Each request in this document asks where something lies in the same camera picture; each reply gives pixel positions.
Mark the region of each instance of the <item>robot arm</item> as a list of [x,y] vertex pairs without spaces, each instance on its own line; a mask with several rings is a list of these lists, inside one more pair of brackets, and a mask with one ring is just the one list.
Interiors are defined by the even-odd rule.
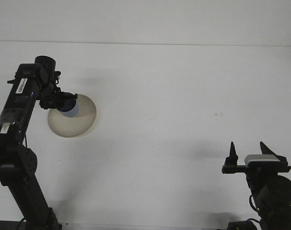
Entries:
[[57,218],[48,207],[35,177],[37,157],[23,145],[36,100],[44,109],[61,108],[77,95],[63,94],[56,86],[60,72],[56,62],[39,56],[34,64],[21,64],[12,89],[0,115],[0,181],[8,186],[27,226],[59,230]]

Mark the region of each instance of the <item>sticker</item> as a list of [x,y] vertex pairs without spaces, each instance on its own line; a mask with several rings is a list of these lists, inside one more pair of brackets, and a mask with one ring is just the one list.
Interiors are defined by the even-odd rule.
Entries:
[[27,80],[28,80],[27,78],[21,79],[19,87],[17,87],[17,90],[15,93],[23,93]]
[[3,123],[1,130],[0,130],[0,133],[7,134],[9,127],[10,127],[10,123]]

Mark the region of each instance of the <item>cable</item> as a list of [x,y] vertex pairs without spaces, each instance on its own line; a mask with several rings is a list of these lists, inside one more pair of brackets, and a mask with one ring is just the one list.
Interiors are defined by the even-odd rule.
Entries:
[[258,221],[257,219],[249,218],[249,219],[247,219],[247,220],[244,222],[242,230],[245,229],[245,225],[246,225],[246,223],[247,223],[248,221],[251,221],[251,220],[252,220],[252,221],[255,221],[255,222],[258,223],[258,224],[260,224],[260,221]]
[[26,133],[25,133],[25,145],[26,145],[26,148],[28,148],[28,147],[27,147],[27,138],[26,138]]
[[21,223],[25,220],[25,217],[23,219],[21,219],[21,221],[19,222],[19,224],[16,226],[15,230],[18,230],[20,228]]
[[252,195],[250,195],[249,202],[250,202],[250,206],[251,206],[251,208],[252,208],[255,212],[258,212],[258,211],[257,211],[257,208],[253,205],[253,202],[252,202]]

